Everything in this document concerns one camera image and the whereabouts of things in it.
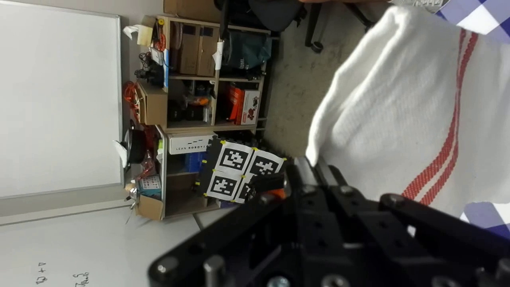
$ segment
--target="white towel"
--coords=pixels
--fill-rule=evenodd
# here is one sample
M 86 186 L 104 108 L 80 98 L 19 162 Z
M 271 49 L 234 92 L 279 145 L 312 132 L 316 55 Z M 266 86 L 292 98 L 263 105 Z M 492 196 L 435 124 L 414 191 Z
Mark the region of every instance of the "white towel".
M 392 6 L 338 68 L 306 156 L 370 199 L 510 201 L 510 44 Z

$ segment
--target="whiteboard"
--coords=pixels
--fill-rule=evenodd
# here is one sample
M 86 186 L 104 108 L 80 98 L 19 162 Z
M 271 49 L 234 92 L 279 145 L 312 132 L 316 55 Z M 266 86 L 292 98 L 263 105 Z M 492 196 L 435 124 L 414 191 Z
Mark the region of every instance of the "whiteboard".
M 147 287 L 150 263 L 198 231 L 191 215 L 148 221 L 129 209 L 2 226 L 0 285 Z
M 121 183 L 120 17 L 0 1 L 0 197 Z

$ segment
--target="floor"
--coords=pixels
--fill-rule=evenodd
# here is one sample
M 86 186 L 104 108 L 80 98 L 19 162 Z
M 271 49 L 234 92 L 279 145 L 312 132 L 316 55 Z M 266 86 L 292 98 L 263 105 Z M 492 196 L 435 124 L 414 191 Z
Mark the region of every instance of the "floor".
M 379 8 L 370 6 L 373 17 Z M 316 38 L 324 43 L 320 54 L 306 47 L 306 20 L 282 33 L 280 54 L 274 62 L 266 114 L 266 138 L 288 154 L 303 156 L 314 111 L 325 95 L 336 68 L 349 57 L 365 28 L 344 4 L 325 4 Z
M 0 228 L 2 285 L 148 287 L 153 260 L 229 210 L 148 221 L 110 209 Z

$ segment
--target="white wall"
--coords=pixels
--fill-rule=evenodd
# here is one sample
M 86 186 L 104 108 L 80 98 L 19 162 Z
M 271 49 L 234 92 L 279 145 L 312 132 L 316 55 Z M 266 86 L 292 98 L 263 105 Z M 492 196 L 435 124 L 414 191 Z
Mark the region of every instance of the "white wall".
M 99 11 L 99 12 L 113 12 L 126 19 L 126 24 L 139 22 L 143 14 L 161 14 L 163 0 L 14 0 L 37 4 L 49 4 L 59 8 L 84 9 L 84 11 Z M 139 68 L 139 47 L 135 43 L 129 43 L 123 36 L 123 70 L 124 76 L 134 79 L 134 70 Z

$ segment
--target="red stripe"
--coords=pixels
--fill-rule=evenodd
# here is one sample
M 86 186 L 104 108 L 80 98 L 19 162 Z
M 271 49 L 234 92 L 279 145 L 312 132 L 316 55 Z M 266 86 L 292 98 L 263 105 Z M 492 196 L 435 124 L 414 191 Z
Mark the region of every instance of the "red stripe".
M 464 46 L 464 38 L 465 38 L 465 30 L 461 30 L 459 35 L 459 52 L 457 52 L 457 62 L 461 62 L 461 51 Z M 437 172 L 445 165 L 448 154 L 451 153 L 453 143 L 454 143 L 454 127 L 456 127 L 456 121 L 457 121 L 457 102 L 454 106 L 454 113 L 449 122 L 449 129 L 448 129 L 448 135 L 446 140 L 440 150 L 440 153 L 435 156 L 435 159 L 421 172 L 418 173 L 418 177 L 414 177 L 414 180 L 405 188 L 405 191 L 402 193 L 405 197 L 414 199 L 418 196 L 418 193 L 437 175 Z
M 478 41 L 478 33 L 473 33 L 470 41 L 467 43 L 465 54 L 464 54 L 464 59 L 462 59 L 462 63 L 461 63 L 461 78 L 457 79 L 457 102 L 459 103 L 461 103 L 461 95 L 462 95 L 462 84 L 464 84 L 465 68 L 467 68 L 467 63 L 469 63 L 469 60 L 470 60 L 470 57 L 473 54 L 477 41 Z M 456 146 L 454 146 L 453 156 L 451 156 L 445 172 L 441 173 L 441 177 L 435 181 L 435 185 L 421 199 L 422 204 L 429 205 L 437 197 L 437 194 L 446 185 L 453 169 L 457 164 L 457 157 L 459 157 L 459 119 L 457 119 L 457 127 L 456 129 L 457 129 L 456 130 Z

